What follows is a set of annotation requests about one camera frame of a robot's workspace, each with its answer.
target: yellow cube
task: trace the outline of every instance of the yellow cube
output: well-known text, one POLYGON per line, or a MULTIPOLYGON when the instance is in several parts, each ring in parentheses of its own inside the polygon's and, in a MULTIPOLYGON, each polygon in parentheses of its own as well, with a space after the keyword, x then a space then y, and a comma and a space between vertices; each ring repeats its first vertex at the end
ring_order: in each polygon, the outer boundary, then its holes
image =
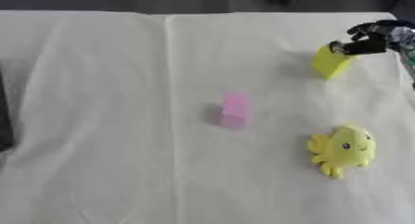
POLYGON ((349 65, 353 56, 336 54, 330 50, 329 45, 324 45, 312 60, 312 67, 329 80, 332 76, 344 71, 349 65))

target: pink block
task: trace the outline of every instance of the pink block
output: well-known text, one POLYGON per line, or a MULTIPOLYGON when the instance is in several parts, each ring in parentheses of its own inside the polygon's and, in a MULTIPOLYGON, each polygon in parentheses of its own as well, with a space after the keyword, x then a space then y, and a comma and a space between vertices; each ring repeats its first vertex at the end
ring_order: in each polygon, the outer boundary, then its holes
POLYGON ((220 125, 230 129, 241 129, 246 122, 247 100, 239 93, 228 93, 220 118, 220 125))

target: white cloth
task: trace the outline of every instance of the white cloth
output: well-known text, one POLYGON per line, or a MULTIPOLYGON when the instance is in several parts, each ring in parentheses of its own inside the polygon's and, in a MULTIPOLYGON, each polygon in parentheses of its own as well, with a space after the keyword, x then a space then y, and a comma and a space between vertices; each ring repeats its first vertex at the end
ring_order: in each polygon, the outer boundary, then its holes
POLYGON ((3 224, 415 222, 415 111, 394 53, 323 81, 310 59, 384 13, 145 16, 3 12, 17 148, 3 224), (217 125, 249 99, 246 128, 217 125), (311 133, 356 123, 377 157, 330 180, 311 133))

